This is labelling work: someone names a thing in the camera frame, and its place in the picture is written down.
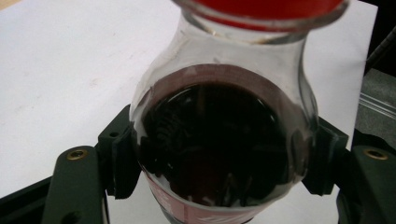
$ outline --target bottle neck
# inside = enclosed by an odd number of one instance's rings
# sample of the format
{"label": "bottle neck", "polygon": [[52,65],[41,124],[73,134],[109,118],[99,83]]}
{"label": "bottle neck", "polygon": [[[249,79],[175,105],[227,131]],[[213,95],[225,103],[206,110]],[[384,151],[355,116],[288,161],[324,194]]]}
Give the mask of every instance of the bottle neck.
{"label": "bottle neck", "polygon": [[219,22],[211,21],[199,15],[182,10],[182,22],[223,41],[229,40],[249,45],[282,45],[301,41],[309,31],[300,32],[265,32],[232,27]]}

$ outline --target glass bottle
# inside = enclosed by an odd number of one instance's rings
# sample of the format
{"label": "glass bottle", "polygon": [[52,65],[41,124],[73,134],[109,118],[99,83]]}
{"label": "glass bottle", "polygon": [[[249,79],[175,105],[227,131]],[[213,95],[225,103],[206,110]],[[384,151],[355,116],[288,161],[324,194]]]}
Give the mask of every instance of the glass bottle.
{"label": "glass bottle", "polygon": [[307,172],[310,29],[347,0],[174,0],[176,35],[131,104],[135,153],[171,223],[246,223]]}

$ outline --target red label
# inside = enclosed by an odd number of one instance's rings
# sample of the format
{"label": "red label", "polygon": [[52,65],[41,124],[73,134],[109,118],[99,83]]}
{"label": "red label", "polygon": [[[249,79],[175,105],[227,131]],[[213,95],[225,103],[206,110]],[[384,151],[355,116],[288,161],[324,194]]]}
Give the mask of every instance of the red label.
{"label": "red label", "polygon": [[173,217],[185,224],[241,224],[254,218],[267,205],[243,208],[208,207],[193,205],[172,196],[147,178],[151,191],[160,205]]}

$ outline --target white surface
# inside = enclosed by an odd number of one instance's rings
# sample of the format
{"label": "white surface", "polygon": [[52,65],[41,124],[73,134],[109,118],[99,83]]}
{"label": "white surface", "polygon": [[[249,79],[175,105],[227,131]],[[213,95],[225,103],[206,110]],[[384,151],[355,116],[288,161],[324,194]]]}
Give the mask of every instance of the white surface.
{"label": "white surface", "polygon": [[[319,114],[349,135],[375,13],[352,1],[306,45]],[[96,143],[171,40],[178,14],[170,0],[22,0],[0,11],[0,198],[50,176],[63,151]],[[251,224],[337,223],[335,195],[299,184]],[[113,224],[167,223],[143,179],[130,199],[109,204]]]}

